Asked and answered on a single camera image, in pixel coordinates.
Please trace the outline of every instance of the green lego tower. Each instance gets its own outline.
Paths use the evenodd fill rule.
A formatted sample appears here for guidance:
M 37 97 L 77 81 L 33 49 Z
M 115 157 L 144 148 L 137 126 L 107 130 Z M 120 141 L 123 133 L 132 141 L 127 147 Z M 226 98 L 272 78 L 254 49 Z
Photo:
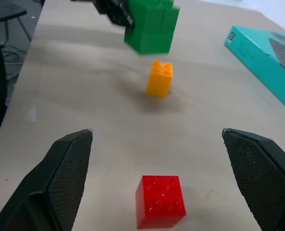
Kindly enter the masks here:
M 180 9 L 172 0 L 128 0 L 135 27 L 124 41 L 139 54 L 169 53 Z

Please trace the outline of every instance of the table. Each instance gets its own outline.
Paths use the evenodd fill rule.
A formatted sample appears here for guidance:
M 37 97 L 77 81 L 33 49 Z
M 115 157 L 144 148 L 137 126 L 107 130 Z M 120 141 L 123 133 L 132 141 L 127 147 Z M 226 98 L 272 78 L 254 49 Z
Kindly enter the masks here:
M 0 129 L 0 211 L 60 137 L 94 140 L 74 231 L 136 229 L 142 175 L 179 175 L 187 216 L 177 231 L 260 230 L 221 138 L 224 127 L 285 150 L 285 106 L 223 42 L 232 25 L 282 30 L 257 12 L 179 1 L 169 55 L 138 56 L 92 4 L 47 0 Z M 174 65 L 167 99 L 144 94 L 151 62 Z

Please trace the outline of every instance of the chair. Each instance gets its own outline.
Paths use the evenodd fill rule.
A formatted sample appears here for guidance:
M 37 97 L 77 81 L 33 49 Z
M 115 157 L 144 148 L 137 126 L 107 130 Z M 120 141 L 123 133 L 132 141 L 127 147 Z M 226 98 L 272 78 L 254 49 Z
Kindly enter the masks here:
M 4 22 L 5 26 L 5 41 L 2 42 L 0 45 L 3 46 L 9 39 L 9 28 L 8 28 L 8 20 L 16 18 L 20 26 L 22 27 L 24 33 L 26 34 L 29 41 L 31 41 L 31 36 L 29 35 L 25 25 L 19 18 L 27 14 L 25 8 L 20 7 L 8 0 L 0 0 L 0 22 Z

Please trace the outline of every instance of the box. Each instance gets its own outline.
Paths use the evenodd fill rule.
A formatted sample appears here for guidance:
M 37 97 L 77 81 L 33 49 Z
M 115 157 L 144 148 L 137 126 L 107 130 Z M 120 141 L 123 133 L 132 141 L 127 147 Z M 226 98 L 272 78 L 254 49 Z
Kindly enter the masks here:
M 234 26 L 225 45 L 285 104 L 285 33 Z

